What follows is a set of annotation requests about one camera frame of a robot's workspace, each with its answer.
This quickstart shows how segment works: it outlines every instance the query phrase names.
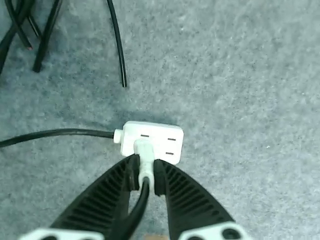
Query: cable bundle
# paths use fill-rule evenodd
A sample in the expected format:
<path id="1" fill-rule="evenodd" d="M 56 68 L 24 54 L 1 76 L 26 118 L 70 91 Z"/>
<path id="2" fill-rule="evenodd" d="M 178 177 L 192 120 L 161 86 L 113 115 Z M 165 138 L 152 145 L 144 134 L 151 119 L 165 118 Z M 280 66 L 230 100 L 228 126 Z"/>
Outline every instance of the cable bundle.
<path id="1" fill-rule="evenodd" d="M 25 19 L 29 21 L 35 35 L 40 40 L 40 45 L 36 54 L 36 58 L 35 58 L 32 70 L 36 73 L 39 73 L 41 70 L 42 62 L 45 58 L 45 55 L 48 49 L 50 36 L 54 29 L 54 26 L 62 5 L 62 0 L 54 0 L 43 34 L 41 33 L 35 19 L 31 15 L 31 8 L 33 7 L 34 3 L 35 3 L 35 0 L 17 0 L 16 8 L 14 9 L 12 1 L 5 0 L 5 5 L 10 15 L 10 18 L 12 20 L 12 25 L 8 30 L 8 32 L 5 34 L 2 41 L 0 42 L 0 75 L 5 65 L 10 45 L 16 33 L 18 33 L 19 38 L 21 39 L 23 45 L 28 50 L 33 49 L 26 34 L 21 29 L 21 25 L 25 21 Z M 121 44 L 120 31 L 119 31 L 119 26 L 117 22 L 116 12 L 115 12 L 115 8 L 112 0 L 107 0 L 107 4 L 109 6 L 110 15 L 111 15 L 112 24 L 113 24 L 114 33 L 115 33 L 116 45 L 117 45 L 118 56 L 119 56 L 120 71 L 121 71 L 122 86 L 125 88 L 127 87 L 125 58 L 124 58 L 123 48 Z"/>

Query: power strip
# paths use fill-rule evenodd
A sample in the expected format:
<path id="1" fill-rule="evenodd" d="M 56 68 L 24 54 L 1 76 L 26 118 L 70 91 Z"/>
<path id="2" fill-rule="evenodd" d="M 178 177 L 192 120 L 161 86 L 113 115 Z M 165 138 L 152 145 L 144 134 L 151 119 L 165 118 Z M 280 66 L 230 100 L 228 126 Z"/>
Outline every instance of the power strip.
<path id="1" fill-rule="evenodd" d="M 121 144 L 120 152 L 128 157 L 135 153 L 135 142 L 148 140 L 153 148 L 154 159 L 161 159 L 170 164 L 179 163 L 184 141 L 184 131 L 175 125 L 128 121 L 123 129 L 116 129 L 113 142 Z"/>

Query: black cable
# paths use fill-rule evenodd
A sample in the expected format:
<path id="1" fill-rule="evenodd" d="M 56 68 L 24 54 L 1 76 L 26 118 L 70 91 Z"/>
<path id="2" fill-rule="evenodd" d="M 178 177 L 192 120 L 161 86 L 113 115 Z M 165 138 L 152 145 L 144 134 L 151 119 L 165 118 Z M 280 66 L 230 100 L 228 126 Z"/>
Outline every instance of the black cable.
<path id="1" fill-rule="evenodd" d="M 38 24 L 36 23 L 36 20 L 35 20 L 34 17 L 31 15 L 31 13 L 30 13 L 29 16 L 28 16 L 28 22 L 29 22 L 29 24 L 30 24 L 30 26 L 31 26 L 31 28 L 32 28 L 35 36 L 36 36 L 39 40 L 41 40 L 41 38 L 42 38 L 42 33 L 41 33 L 41 31 L 40 31 L 40 28 L 39 28 Z"/>
<path id="2" fill-rule="evenodd" d="M 8 146 L 26 142 L 29 140 L 53 137 L 53 136 L 62 136 L 62 135 L 87 135 L 87 136 L 101 137 L 101 138 L 107 138 L 107 139 L 114 138 L 114 133 L 109 131 L 78 129 L 78 128 L 61 128 L 61 129 L 33 132 L 25 135 L 16 136 L 4 141 L 0 141 L 0 148 L 8 147 Z"/>
<path id="3" fill-rule="evenodd" d="M 124 57 L 124 51 L 122 49 L 122 44 L 121 44 L 121 37 L 120 37 L 120 31 L 119 31 L 116 11 L 115 11 L 115 7 L 114 7 L 112 0 L 106 0 L 106 1 L 108 3 L 109 10 L 110 10 L 110 15 L 111 15 L 113 29 L 114 29 L 114 35 L 115 35 L 115 40 L 116 40 L 116 47 L 118 50 L 122 86 L 124 88 L 126 88 L 128 86 L 128 84 L 127 84 L 125 57 Z"/>
<path id="4" fill-rule="evenodd" d="M 18 33 L 23 45 L 27 49 L 31 50 L 32 49 L 32 45 L 29 42 L 25 32 L 22 30 L 21 25 L 18 22 L 18 17 L 17 17 L 19 15 L 21 6 L 23 6 L 24 1 L 23 0 L 18 0 L 16 11 L 14 9 L 14 6 L 13 6 L 11 0 L 4 0 L 4 2 L 5 2 L 5 5 L 6 5 L 6 9 L 8 10 L 10 18 L 12 20 L 12 25 L 14 25 L 14 27 L 16 29 L 16 32 Z"/>
<path id="5" fill-rule="evenodd" d="M 133 210 L 129 216 L 125 219 L 125 223 L 122 228 L 122 232 L 119 233 L 119 240 L 129 240 L 139 225 L 149 199 L 150 186 L 149 179 L 145 177 L 143 179 L 141 193 L 138 201 L 136 202 Z"/>
<path id="6" fill-rule="evenodd" d="M 33 4 L 35 3 L 35 0 L 28 0 L 23 5 L 19 15 L 17 16 L 18 24 L 22 24 L 25 18 L 28 16 L 30 9 L 32 8 Z M 10 45 L 12 43 L 12 40 L 16 34 L 16 27 L 14 24 L 11 25 L 10 29 L 5 34 L 4 38 L 0 42 L 0 75 L 2 73 L 2 70 L 4 68 L 6 58 L 8 55 L 8 51 L 10 48 Z"/>
<path id="7" fill-rule="evenodd" d="M 48 49 L 50 36 L 54 29 L 60 8 L 61 8 L 62 0 L 54 0 L 48 20 L 46 21 L 45 28 L 42 34 L 42 39 L 38 48 L 38 52 L 35 57 L 35 61 L 33 64 L 32 70 L 36 73 L 40 72 L 42 61 L 45 58 L 46 51 Z"/>

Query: carpet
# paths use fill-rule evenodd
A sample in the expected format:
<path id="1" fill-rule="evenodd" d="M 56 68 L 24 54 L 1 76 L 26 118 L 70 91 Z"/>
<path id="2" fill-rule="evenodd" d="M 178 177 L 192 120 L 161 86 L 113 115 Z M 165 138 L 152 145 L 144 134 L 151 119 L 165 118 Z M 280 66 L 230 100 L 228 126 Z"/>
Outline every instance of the carpet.
<path id="1" fill-rule="evenodd" d="M 38 1 L 43 29 L 51 6 Z M 256 239 L 320 238 L 320 4 L 316 0 L 64 1 L 42 71 L 18 36 L 0 76 L 0 139 L 55 128 L 175 124 L 178 167 Z M 0 38 L 11 24 L 0 2 Z M 37 49 L 27 22 L 23 25 Z M 0 239 L 49 226 L 121 160 L 110 139 L 61 136 L 0 149 Z M 134 204 L 138 194 L 133 194 Z M 168 234 L 150 198 L 134 239 Z"/>

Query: ridged rubber pad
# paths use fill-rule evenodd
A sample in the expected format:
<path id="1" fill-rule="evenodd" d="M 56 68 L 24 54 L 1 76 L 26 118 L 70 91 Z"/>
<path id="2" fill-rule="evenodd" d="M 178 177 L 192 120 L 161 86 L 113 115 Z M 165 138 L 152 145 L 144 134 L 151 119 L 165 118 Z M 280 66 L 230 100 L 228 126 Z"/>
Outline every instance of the ridged rubber pad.
<path id="1" fill-rule="evenodd" d="M 99 232 L 105 240 L 118 240 L 128 216 L 130 192 L 139 189 L 139 161 L 138 155 L 132 155 L 114 165 L 81 193 L 51 227 Z M 178 240 L 183 231 L 234 222 L 200 184 L 162 160 L 154 161 L 154 192 L 166 197 L 170 240 Z"/>
<path id="2" fill-rule="evenodd" d="M 138 174 L 139 156 L 123 159 L 81 193 L 51 227 L 99 232 L 105 239 L 117 239 L 128 216 L 130 191 L 138 186 L 133 176 Z"/>
<path id="3" fill-rule="evenodd" d="M 154 162 L 155 194 L 165 195 L 171 240 L 183 231 L 232 221 L 215 198 L 193 178 L 162 160 Z"/>

